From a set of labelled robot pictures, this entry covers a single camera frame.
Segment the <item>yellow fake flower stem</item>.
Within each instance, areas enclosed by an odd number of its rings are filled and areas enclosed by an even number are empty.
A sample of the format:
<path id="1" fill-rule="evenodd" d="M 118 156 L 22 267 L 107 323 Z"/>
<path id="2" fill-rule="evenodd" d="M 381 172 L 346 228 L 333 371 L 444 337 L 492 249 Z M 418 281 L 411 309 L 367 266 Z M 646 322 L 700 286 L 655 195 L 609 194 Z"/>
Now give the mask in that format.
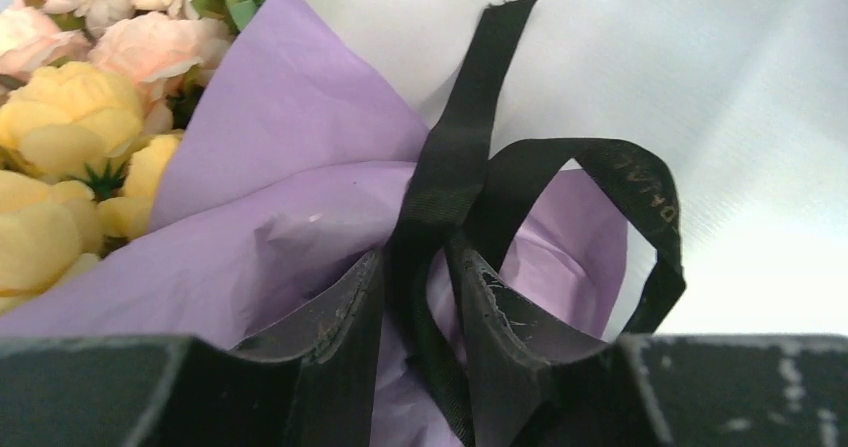
<path id="1" fill-rule="evenodd" d="M 1 310 L 92 269 L 143 236 L 182 130 L 144 130 L 126 77 L 41 67 L 1 108 Z"/>

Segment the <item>pink fake flower stem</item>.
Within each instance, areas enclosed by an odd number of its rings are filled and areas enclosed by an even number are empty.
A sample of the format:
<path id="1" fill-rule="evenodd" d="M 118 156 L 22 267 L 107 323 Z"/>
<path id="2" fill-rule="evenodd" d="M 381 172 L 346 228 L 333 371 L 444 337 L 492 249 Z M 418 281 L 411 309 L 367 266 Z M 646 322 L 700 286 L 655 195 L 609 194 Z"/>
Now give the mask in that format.
<path id="1" fill-rule="evenodd" d="M 152 12 L 108 27 L 94 46 L 32 7 L 1 14 L 1 71 L 30 78 L 1 109 L 1 142 L 16 147 L 38 129 L 109 151 L 138 135 L 151 105 L 196 69 L 202 80 L 231 45 L 214 19 Z"/>

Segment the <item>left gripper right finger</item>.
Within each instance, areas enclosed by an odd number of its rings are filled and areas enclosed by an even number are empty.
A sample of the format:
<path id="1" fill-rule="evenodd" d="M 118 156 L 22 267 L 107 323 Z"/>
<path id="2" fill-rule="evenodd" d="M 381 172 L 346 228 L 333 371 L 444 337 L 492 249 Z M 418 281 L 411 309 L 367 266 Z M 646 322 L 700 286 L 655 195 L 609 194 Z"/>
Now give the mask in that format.
<path id="1" fill-rule="evenodd" d="M 843 446 L 847 341 L 625 334 L 606 343 L 455 251 L 480 446 Z"/>

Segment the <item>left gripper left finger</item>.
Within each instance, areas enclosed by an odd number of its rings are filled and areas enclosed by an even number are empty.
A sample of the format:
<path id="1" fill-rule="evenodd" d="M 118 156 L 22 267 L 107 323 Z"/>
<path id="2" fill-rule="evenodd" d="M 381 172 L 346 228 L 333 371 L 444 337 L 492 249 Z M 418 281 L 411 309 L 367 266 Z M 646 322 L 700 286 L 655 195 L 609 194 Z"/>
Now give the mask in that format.
<path id="1" fill-rule="evenodd" d="M 366 446 L 381 255 L 231 351 L 190 336 L 5 339 L 5 446 Z"/>

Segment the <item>pink wrapping paper sheet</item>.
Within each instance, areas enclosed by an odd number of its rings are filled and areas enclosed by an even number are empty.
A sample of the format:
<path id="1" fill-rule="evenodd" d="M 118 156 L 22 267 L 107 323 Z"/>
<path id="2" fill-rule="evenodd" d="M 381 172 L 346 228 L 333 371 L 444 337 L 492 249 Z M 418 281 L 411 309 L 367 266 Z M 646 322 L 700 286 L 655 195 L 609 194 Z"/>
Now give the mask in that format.
<path id="1" fill-rule="evenodd" d="M 305 0 L 268 0 L 166 168 L 153 232 L 1 316 L 1 338 L 192 334 L 234 347 L 320 294 L 394 227 L 428 133 Z M 557 174 L 503 272 L 601 335 L 628 224 L 580 170 Z M 369 446 L 460 446 L 383 319 Z"/>

